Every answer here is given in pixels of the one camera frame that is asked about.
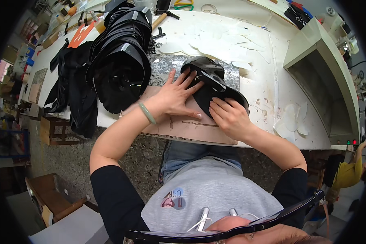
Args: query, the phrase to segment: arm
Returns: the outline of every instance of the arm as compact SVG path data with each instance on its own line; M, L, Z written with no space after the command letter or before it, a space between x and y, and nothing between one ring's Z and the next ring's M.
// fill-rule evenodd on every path
M284 171L302 168L307 172L304 156L294 144L252 124L244 107L237 101L231 98L225 98L225 101L213 98L210 114L227 136L266 154Z
M354 169L355 169L355 176L358 180L361 178L362 175L362 150L366 147L366 141L361 143L358 148L356 149L356 155L353 160L355 160Z
M170 72L168 80L160 92L144 102L144 105L156 120L164 114L201 118L199 112L186 108L185 102L189 96L202 87L203 82L199 82L186 90L196 76L196 71L191 72L190 76L184 81L183 79L190 72L188 69L172 83L175 72L175 69ZM117 161L127 152L137 135L149 124L150 121L146 115L140 107L137 107L108 127L99 136L91 151L90 173L92 174L98 168L107 165L119 166Z

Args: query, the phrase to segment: stack of black shoe uppers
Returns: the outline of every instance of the stack of black shoe uppers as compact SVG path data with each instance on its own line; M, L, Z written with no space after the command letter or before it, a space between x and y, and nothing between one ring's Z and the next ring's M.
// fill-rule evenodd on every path
M121 2L108 12L104 23L106 30L90 49L87 81L93 83L106 110L117 114L137 101L148 85L151 65L146 52L153 44L152 13L147 7Z
M71 129L85 138L96 129L97 98L110 113L120 113L139 99L151 76L146 53L154 50L155 42L149 8L112 0L105 12L102 34L77 48L67 48L66 39L50 62L51 71L59 67L59 78L44 112L61 112L69 105Z

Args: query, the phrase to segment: black glasses frame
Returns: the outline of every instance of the black glasses frame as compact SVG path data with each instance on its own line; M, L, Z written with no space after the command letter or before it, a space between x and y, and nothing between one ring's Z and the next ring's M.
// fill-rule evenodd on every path
M293 214L296 213L296 211L310 207L314 203L319 202L322 198L324 198L324 191L319 191L316 194L314 194L312 197L299 202L291 207L288 207L286 209L283 209L275 214L263 217L261 219L257 219L255 221L252 221L249 226L241 226L233 228L226 232L219 232L216 234L211 235L205 235L205 236L191 236L191 237L170 237L170 236L161 236L161 235L150 235L147 234L147 232L141 232L137 230L130 230L125 232L125 238L124 243L159 243L159 242L166 242L166 243L209 243L209 242L217 242L220 240L226 240L231 237L234 237L236 235L240 234L250 234L253 232L258 232L261 230L269 229L271 227L274 227Z

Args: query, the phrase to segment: orange tag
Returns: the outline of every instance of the orange tag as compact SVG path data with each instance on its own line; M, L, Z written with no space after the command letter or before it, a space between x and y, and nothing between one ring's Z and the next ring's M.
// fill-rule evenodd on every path
M77 32L74 34L72 41L69 43L68 47L77 48L78 46L80 46L81 42L84 41L86 36L88 36L89 32L91 32L92 28L94 27L94 23L95 22L92 21L92 23L87 28L83 28L85 26L85 24L80 26L77 29Z

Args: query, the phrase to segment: jade bangle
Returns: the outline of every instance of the jade bangle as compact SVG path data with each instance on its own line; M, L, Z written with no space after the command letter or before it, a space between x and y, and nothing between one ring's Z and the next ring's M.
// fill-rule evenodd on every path
M144 114L146 115L146 117L149 119L149 121L151 121L152 124L156 124L155 118L151 115L151 113L146 108L146 106L143 103L141 103L141 102L138 103L138 105L140 105L140 108L142 109L142 111L144 112Z

